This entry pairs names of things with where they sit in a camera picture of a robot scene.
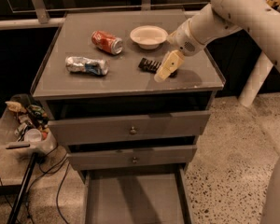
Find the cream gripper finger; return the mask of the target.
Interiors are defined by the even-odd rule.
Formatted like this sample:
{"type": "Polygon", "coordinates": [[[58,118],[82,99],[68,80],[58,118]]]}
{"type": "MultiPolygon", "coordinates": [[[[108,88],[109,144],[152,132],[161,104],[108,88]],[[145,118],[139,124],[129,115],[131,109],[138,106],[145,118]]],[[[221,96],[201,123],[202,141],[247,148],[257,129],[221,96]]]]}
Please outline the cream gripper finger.
{"type": "Polygon", "coordinates": [[[168,51],[162,62],[161,66],[157,69],[154,76],[156,82],[163,82],[167,79],[179,66],[184,62],[185,56],[179,50],[168,51]]]}

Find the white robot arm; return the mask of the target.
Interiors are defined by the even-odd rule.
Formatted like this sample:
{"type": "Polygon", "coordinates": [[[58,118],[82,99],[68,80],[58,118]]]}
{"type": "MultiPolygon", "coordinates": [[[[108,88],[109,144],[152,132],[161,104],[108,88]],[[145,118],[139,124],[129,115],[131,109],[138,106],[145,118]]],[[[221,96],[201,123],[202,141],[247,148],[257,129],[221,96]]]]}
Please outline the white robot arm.
{"type": "Polygon", "coordinates": [[[199,14],[167,36],[174,49],[166,53],[154,79],[163,82],[187,56],[240,29],[250,35],[280,73],[280,12],[266,0],[210,0],[199,14]]]}

